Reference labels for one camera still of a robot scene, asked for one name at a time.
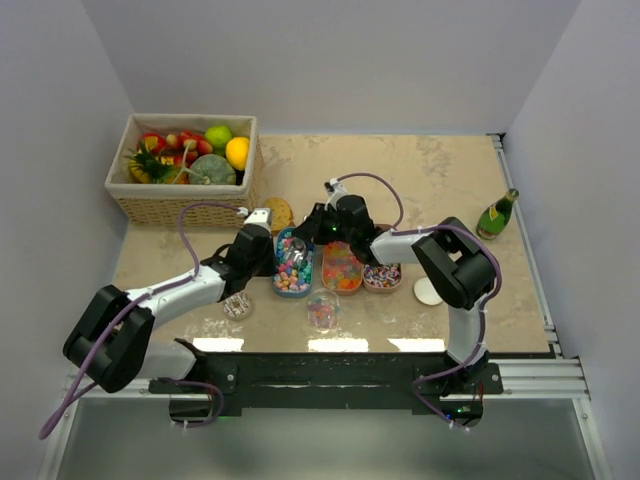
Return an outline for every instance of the wall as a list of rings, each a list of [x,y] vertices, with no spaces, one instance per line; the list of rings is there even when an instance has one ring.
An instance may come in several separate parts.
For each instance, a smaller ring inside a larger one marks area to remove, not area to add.
[[[263,131],[503,132],[579,0],[82,0],[133,106]]]
[[[0,65],[0,477],[19,480],[124,233],[102,182],[131,105],[76,0],[2,2]]]
[[[506,137],[565,352],[616,478],[637,478],[640,6],[583,0]]]

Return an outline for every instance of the bottle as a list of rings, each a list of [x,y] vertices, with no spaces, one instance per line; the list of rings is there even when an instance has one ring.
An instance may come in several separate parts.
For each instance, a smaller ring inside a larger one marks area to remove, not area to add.
[[[492,240],[502,233],[509,220],[513,203],[520,196],[515,188],[510,188],[504,197],[487,208],[476,225],[476,233],[485,240]]]

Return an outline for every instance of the table top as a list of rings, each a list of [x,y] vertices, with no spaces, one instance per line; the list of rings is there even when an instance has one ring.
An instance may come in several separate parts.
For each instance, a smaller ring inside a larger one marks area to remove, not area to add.
[[[487,136],[261,135],[260,141],[265,161],[261,199],[286,199],[296,223],[315,202],[326,201],[326,180],[357,171],[376,173],[399,192],[405,206],[400,229],[436,224],[449,216],[473,229],[482,211],[506,191]],[[375,222],[396,220],[397,205],[383,185],[353,178],[345,186],[365,198]],[[201,258],[235,237],[232,229],[190,228],[187,233]],[[512,221],[486,244],[504,276],[500,295],[488,304],[489,350],[547,352],[543,316],[517,223]],[[314,288],[322,285],[319,262],[316,258]],[[121,289],[151,285],[191,267],[176,229],[131,225],[114,283]],[[429,307],[415,299],[413,283],[422,277],[419,265],[403,265],[403,285],[395,293],[361,289],[341,297],[339,324],[330,331],[309,324],[305,298],[281,298],[270,279],[255,278],[245,290],[254,304],[248,318],[228,320],[220,304],[200,307],[157,329],[152,341],[180,337],[203,350],[246,352],[437,351],[448,339],[447,306]]]

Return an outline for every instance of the green squash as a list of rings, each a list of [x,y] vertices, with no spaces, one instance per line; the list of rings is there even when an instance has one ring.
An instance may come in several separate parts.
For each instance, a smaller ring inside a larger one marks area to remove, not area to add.
[[[218,155],[203,155],[189,167],[192,185],[235,185],[236,171]]]

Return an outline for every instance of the wicker basket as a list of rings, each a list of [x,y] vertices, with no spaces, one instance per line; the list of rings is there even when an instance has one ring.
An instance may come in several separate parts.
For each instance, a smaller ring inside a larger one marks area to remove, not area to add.
[[[148,132],[162,135],[191,130],[202,133],[214,125],[227,125],[234,136],[249,138],[249,157],[242,185],[155,185],[135,183],[129,172],[130,150],[140,136]],[[133,114],[105,181],[105,187],[118,202],[129,220],[136,225],[175,226],[180,211],[195,202],[215,200],[236,207],[253,209],[258,203],[262,174],[262,153],[258,144],[255,117],[221,115]],[[242,225],[234,212],[215,207],[194,208],[185,215],[184,224],[202,227],[238,227]]]

